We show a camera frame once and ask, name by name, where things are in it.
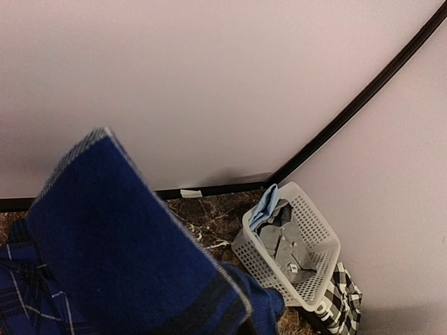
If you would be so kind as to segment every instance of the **white plastic basket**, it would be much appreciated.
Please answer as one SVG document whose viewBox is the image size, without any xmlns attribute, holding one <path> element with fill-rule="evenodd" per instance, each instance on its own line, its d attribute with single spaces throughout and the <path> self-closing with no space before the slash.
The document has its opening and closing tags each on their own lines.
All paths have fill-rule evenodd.
<svg viewBox="0 0 447 335">
<path fill-rule="evenodd" d="M 311 259 L 316 265 L 315 276 L 303 283 L 292 285 L 249 228 L 254 208 L 242 218 L 242 229 L 231 248 L 249 273 L 264 288 L 276 288 L 287 306 L 302 306 L 313 312 L 320 304 L 337 264 L 340 241 L 314 203 L 295 183 L 279 189 L 280 198 L 293 207 L 293 215 L 301 230 Z"/>
</svg>

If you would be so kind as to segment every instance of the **white panel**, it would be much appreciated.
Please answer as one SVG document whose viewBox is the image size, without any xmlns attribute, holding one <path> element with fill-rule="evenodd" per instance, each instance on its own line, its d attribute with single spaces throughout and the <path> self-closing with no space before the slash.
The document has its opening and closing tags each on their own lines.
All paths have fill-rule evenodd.
<svg viewBox="0 0 447 335">
<path fill-rule="evenodd" d="M 3 0 L 0 198 L 102 125 L 155 189 L 261 180 L 440 3 Z"/>
<path fill-rule="evenodd" d="M 292 177 L 342 243 L 363 334 L 447 332 L 447 25 Z"/>
</svg>

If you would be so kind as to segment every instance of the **gingham cloth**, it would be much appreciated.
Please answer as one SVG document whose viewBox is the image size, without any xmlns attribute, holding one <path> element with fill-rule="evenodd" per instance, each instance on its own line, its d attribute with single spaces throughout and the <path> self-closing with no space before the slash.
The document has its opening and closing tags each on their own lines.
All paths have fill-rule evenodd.
<svg viewBox="0 0 447 335">
<path fill-rule="evenodd" d="M 339 262 L 315 314 L 331 334 L 356 335 L 360 326 L 361 301 L 361 291 Z"/>
<path fill-rule="evenodd" d="M 3 335 L 278 334 L 282 296 L 218 263 L 108 129 L 65 155 L 0 247 Z"/>
</svg>

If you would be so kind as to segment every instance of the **marble floor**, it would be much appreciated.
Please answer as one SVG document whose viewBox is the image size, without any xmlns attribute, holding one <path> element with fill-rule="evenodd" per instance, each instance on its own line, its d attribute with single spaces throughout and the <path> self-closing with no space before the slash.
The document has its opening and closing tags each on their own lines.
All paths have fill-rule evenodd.
<svg viewBox="0 0 447 335">
<path fill-rule="evenodd" d="M 252 208 L 262 191 L 216 195 L 194 199 L 168 200 L 170 210 L 191 234 L 217 259 L 244 269 L 234 256 L 230 243 L 242 227 L 242 215 Z M 0 244 L 6 240 L 11 224 L 26 213 L 0 213 Z M 281 335 L 314 335 L 306 320 L 288 308 L 278 324 Z"/>
</svg>

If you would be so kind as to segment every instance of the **blue garment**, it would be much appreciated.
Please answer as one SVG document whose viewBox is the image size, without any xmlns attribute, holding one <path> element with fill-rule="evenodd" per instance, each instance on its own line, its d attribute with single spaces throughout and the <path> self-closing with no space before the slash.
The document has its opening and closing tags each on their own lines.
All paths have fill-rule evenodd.
<svg viewBox="0 0 447 335">
<path fill-rule="evenodd" d="M 251 218 L 249 219 L 249 226 L 251 230 L 255 230 L 263 221 L 271 217 L 274 208 L 279 201 L 278 185 L 273 184 L 269 187 L 256 205 Z"/>
<path fill-rule="evenodd" d="M 3 335 L 234 334 L 249 316 L 277 334 L 284 312 L 278 292 L 198 245 L 106 129 L 61 160 L 15 224 L 0 278 Z"/>
</svg>

